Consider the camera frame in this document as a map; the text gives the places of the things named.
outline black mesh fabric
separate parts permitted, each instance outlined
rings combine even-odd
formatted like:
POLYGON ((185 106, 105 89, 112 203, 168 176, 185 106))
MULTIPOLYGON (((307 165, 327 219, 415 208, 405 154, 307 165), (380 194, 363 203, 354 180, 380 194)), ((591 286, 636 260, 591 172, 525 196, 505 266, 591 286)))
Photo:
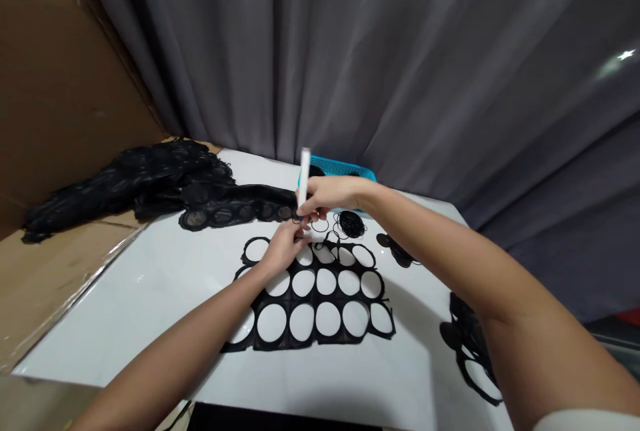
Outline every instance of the black mesh fabric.
POLYGON ((207 185, 195 183, 182 191, 187 211, 180 226, 189 231, 224 228, 258 219, 287 221, 297 209, 295 193, 268 185, 207 185))
POLYGON ((440 335, 443 341, 455 351, 455 361, 462 373, 465 383, 476 391, 486 402, 498 406, 502 399, 496 399, 488 395, 478 386, 467 370, 466 361, 474 361, 482 366, 486 375, 497 387, 498 383, 493 374, 493 367, 489 357, 489 350, 482 334, 480 322, 471 307, 460 299, 455 293, 451 293, 449 311, 451 322, 440 323, 440 335))
POLYGON ((414 262, 418 262, 413 258, 411 254, 406 252, 404 248, 402 248, 396 241, 393 240, 389 234, 380 233, 375 236, 375 239, 378 241, 378 244, 383 248, 389 248, 391 250, 391 255, 395 259, 395 261, 402 266, 403 268, 408 268, 414 262))
POLYGON ((207 146, 176 139, 134 147, 116 157, 90 179, 58 189, 25 215, 25 243, 99 218, 135 209, 137 219, 185 208, 183 187, 194 183, 233 185, 231 168, 207 146))
MULTIPOLYGON (((395 323, 393 321, 393 312, 387 305, 389 300, 384 298, 385 282, 383 281, 380 273, 375 268, 375 256, 373 255, 373 253, 371 253, 371 251, 369 251, 362 244, 344 244, 340 240, 338 240, 338 242, 329 241, 328 236, 330 233, 331 232, 327 233, 327 238, 325 238, 325 240, 322 243, 311 243, 309 244, 309 247, 314 246, 316 250, 319 250, 321 248, 327 248, 331 251, 331 253, 334 256, 339 256, 339 250, 341 248, 349 251, 349 253, 353 255, 353 252, 352 252, 353 249, 359 246, 364 248, 367 252, 369 252, 373 260, 373 265, 371 267, 364 266, 357 259, 355 260, 355 263, 350 266, 346 266, 343 262, 340 262, 338 259, 334 259, 333 262, 326 264, 321 262, 318 256, 313 252, 312 252, 313 261, 308 266, 304 266, 303 264, 300 264, 297 260, 294 260, 293 263, 287 268, 287 272, 290 275, 290 279, 289 279, 289 287, 284 292, 284 294, 280 296, 271 296, 267 293, 266 290, 262 290, 261 293, 257 296, 257 298, 251 304, 251 308, 253 309, 253 313, 255 316, 253 329, 251 330, 251 332, 249 332, 248 336, 243 340, 241 340, 240 342, 237 342, 237 343, 227 342, 223 346, 222 352, 244 351, 249 347, 253 347, 253 349, 257 351, 301 349, 301 348, 308 348, 309 346, 312 345, 314 341, 316 341, 318 344, 358 344, 362 342, 362 340, 367 335, 367 333, 373 334, 375 336, 379 336, 380 338, 385 338, 388 340, 391 339, 391 337, 395 334, 395 323), (335 290, 331 294, 328 294, 328 295, 321 294, 318 291, 315 283, 311 291, 306 296, 298 296, 293 291, 293 279, 296 274, 298 274, 303 270, 311 270, 313 271, 317 279, 317 272, 322 268, 329 270, 336 279, 335 290), (367 271, 371 271, 375 273, 377 277, 380 279, 380 284, 381 284, 381 290, 379 295, 376 298, 369 298, 363 293, 362 289, 360 289, 356 294, 352 296, 348 296, 347 294, 345 294, 343 290, 340 289, 340 286, 338 284, 338 275, 343 270, 351 270, 355 272, 360 280, 362 279, 362 275, 367 271), (342 318, 344 307, 347 305, 347 303, 353 302, 353 301, 362 303, 369 311, 369 323, 367 324, 367 329, 362 336, 354 336, 352 333, 350 333, 346 328, 342 318), (340 328, 333 336, 325 336, 316 327, 315 312, 317 311, 318 307, 324 302, 332 303, 338 309, 341 316, 340 328), (260 317, 260 313, 267 306, 270 306, 271 304, 277 304, 284 309, 285 314, 287 315, 287 325, 285 326, 285 329, 282 335, 278 339, 276 339, 274 342, 267 342, 259 335, 257 331, 257 323, 260 317), (313 330, 311 331, 311 335, 305 341, 297 340, 293 336, 293 334, 291 333, 291 329, 289 328, 289 318, 291 317, 291 313, 297 306, 300 306, 302 304, 309 304, 314 309, 313 330), (376 329, 376 327, 373 325, 371 321, 371 305, 372 304, 380 304, 385 308, 387 313, 389 313, 389 319, 391 320, 390 332, 382 332, 376 329)), ((243 271, 257 264, 256 261, 251 261, 247 257, 247 248, 251 243, 257 240, 264 240, 267 243, 269 243, 269 239, 263 238, 263 237, 252 238, 249 241, 247 241, 241 256, 241 261, 243 262, 243 266, 240 269, 238 269, 238 271, 236 272, 234 280, 238 279, 239 276, 243 273, 243 271)))

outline white sleeve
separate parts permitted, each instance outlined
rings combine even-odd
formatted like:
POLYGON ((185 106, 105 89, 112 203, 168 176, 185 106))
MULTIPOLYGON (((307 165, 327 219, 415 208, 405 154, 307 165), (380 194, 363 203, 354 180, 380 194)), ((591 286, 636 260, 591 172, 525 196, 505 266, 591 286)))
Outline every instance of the white sleeve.
POLYGON ((640 417, 611 411, 564 410, 542 418, 533 431, 640 431, 640 417))

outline white marker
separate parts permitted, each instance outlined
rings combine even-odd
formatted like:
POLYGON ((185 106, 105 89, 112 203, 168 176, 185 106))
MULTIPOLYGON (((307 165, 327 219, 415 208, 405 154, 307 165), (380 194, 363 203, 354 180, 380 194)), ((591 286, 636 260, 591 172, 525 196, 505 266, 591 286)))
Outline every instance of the white marker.
POLYGON ((298 207, 307 200, 307 184, 309 183, 309 164, 311 163, 311 150, 302 148, 300 155, 300 188, 298 190, 298 207))

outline oval hole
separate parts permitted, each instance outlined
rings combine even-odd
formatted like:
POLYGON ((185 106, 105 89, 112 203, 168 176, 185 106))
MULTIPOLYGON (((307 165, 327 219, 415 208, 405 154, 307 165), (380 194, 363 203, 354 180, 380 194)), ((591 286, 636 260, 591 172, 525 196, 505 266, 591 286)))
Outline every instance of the oval hole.
POLYGON ((333 336, 340 329, 340 311, 330 302, 323 302, 315 312, 315 327, 324 336, 333 336))
POLYGON ((289 271, 285 270, 279 272, 265 286, 267 294, 269 294, 270 296, 282 296, 285 291, 289 289, 289 281, 291 281, 289 271))
POLYGON ((313 308, 310 304, 297 306, 289 317, 289 329, 298 341, 306 341, 313 331, 313 308))
POLYGON ((352 266, 355 264, 355 258, 351 252, 347 251, 345 248, 333 248, 331 253, 340 261, 340 264, 343 266, 352 266))
POLYGON ((269 304, 258 316, 258 334, 266 342, 274 342, 282 336, 286 325, 287 314, 278 304, 269 304))
POLYGON ((368 298, 377 298, 382 291, 382 281, 373 271, 367 271, 362 275, 362 292, 368 298))
POLYGON ((371 324, 373 324, 374 328, 383 333, 393 331, 391 315, 389 314, 389 311, 387 311, 387 308, 382 304, 371 304, 371 324))
POLYGON ((249 261, 258 262, 262 259, 269 247, 269 243, 265 240, 255 240, 247 246, 245 256, 249 261))
POLYGON ((242 324, 237 329, 233 337, 229 340, 229 342, 231 344, 235 344, 245 339, 253 329, 254 322, 255 322, 255 314, 253 313, 253 310, 249 308, 249 311, 245 316, 245 320, 242 321, 242 324))
POLYGON ((315 282, 315 287, 320 294, 325 296, 335 291, 335 276, 328 269, 322 268, 318 271, 318 277, 315 282))
POLYGON ((293 276, 293 292, 304 298, 313 289, 315 274, 311 270, 302 270, 293 276))
POLYGON ((373 256, 364 246, 353 246, 353 255, 365 268, 373 267, 373 256))
POLYGON ((329 251, 329 248, 327 246, 321 246, 320 249, 316 249, 315 244, 321 244, 321 243, 314 243, 312 244, 312 246, 313 246, 313 253, 317 256, 318 260, 322 264, 329 264, 335 261, 333 254, 331 254, 331 251, 329 251))
POLYGON ((308 245, 302 248, 295 259, 303 266, 311 264, 313 262, 313 252, 311 248, 308 245))
POLYGON ((502 393, 500 393, 500 390, 493 381, 491 381, 490 377, 488 377, 487 372, 481 364, 476 363, 476 361, 466 360, 465 366, 469 377, 478 385, 478 388, 482 389, 482 391, 490 395, 493 399, 502 399, 502 393))
POLYGON ((353 296, 360 290, 360 278, 349 270, 340 271, 338 274, 338 286, 347 296, 353 296))
POLYGON ((360 301, 349 301, 342 309, 342 322, 357 338, 364 336, 369 325, 369 308, 360 301))

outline gray curtain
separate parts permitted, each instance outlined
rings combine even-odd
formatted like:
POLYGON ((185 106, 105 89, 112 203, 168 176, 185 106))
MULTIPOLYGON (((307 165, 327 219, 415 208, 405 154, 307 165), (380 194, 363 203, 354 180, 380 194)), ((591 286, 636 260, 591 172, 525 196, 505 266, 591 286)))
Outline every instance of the gray curtain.
POLYGON ((580 320, 640 306, 640 0, 102 2, 171 132, 364 165, 580 320))

